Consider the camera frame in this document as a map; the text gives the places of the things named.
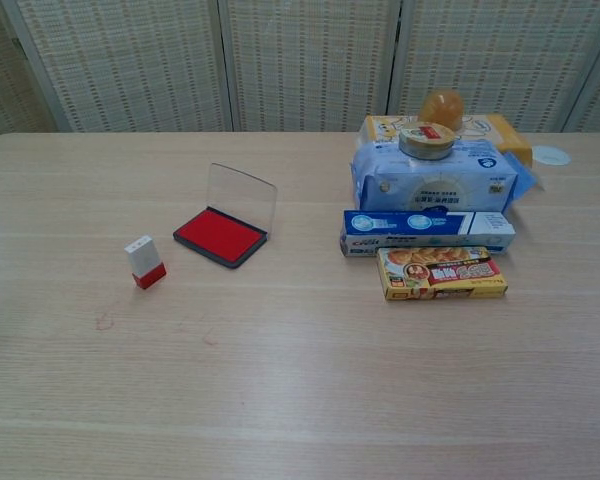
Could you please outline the white and red stamp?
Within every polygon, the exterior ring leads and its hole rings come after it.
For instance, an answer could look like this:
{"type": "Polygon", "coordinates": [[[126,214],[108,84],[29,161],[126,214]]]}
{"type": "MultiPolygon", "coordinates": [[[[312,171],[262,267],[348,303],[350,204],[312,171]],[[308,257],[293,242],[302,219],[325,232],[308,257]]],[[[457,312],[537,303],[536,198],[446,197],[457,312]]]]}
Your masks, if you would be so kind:
{"type": "Polygon", "coordinates": [[[144,235],[124,247],[136,285],[146,290],[166,276],[166,267],[159,257],[154,240],[144,235]]]}

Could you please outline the red ink pad with lid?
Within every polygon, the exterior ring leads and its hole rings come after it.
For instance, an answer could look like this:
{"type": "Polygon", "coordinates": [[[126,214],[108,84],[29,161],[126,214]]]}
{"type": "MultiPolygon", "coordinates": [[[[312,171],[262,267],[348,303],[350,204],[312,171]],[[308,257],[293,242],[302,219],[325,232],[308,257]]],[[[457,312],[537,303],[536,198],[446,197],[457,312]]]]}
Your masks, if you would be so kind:
{"type": "Polygon", "coordinates": [[[173,238],[219,265],[237,269],[269,240],[277,197],[272,183],[213,163],[205,208],[178,227],[173,238]]]}

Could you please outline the blue and white toothpaste box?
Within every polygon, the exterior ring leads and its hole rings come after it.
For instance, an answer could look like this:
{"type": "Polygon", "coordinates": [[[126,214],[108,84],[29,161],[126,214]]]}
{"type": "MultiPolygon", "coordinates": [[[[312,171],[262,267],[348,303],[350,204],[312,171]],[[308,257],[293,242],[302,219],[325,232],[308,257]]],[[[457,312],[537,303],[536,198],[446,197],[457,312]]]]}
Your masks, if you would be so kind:
{"type": "Polygon", "coordinates": [[[346,257],[368,257],[380,248],[484,246],[505,252],[516,235],[498,212],[343,212],[340,248],[346,257]]]}

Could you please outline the yellow curry box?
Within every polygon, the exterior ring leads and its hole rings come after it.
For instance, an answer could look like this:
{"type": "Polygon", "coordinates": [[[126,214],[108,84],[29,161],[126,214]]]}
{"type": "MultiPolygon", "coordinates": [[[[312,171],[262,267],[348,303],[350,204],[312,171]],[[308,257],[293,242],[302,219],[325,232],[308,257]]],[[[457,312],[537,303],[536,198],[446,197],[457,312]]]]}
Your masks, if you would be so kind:
{"type": "Polygon", "coordinates": [[[387,300],[498,298],[508,289],[483,246],[380,248],[376,259],[387,300]]]}

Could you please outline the blue wet wipes pack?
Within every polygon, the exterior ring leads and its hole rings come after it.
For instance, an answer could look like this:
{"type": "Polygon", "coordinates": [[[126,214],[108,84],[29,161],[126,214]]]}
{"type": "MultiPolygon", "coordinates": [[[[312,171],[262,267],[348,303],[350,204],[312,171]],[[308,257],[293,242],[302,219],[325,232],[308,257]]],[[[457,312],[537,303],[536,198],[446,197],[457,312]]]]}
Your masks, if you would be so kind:
{"type": "Polygon", "coordinates": [[[503,213],[536,184],[515,155],[487,140],[459,140],[441,160],[370,142],[356,151],[351,172],[355,205],[363,211],[503,213]]]}

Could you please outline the round tin with red label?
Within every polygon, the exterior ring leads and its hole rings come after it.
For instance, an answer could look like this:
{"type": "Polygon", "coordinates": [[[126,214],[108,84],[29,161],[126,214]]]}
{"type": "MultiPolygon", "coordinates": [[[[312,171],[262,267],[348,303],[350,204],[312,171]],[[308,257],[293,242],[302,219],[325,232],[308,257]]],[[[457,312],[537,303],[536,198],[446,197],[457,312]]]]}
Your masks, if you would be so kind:
{"type": "Polygon", "coordinates": [[[411,122],[398,134],[400,150],[417,159],[436,161],[447,157],[456,140],[449,128],[432,122],[411,122]]]}

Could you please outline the woven folding screen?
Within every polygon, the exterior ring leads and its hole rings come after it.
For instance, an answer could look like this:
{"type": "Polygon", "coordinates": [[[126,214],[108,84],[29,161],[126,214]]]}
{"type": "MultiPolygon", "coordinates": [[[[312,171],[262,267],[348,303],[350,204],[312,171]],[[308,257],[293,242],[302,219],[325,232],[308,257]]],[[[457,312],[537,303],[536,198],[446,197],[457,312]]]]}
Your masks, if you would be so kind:
{"type": "Polygon", "coordinates": [[[600,132],[600,0],[0,0],[0,135],[354,131],[437,89],[600,132]]]}

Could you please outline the white round coaster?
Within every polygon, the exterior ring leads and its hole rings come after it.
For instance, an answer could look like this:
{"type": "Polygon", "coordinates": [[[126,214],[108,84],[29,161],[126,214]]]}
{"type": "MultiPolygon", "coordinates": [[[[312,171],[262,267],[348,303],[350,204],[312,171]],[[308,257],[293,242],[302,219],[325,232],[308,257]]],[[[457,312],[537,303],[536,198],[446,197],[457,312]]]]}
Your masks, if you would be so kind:
{"type": "Polygon", "coordinates": [[[533,160],[548,166],[565,166],[571,162],[571,157],[564,150],[547,145],[532,147],[533,160]]]}

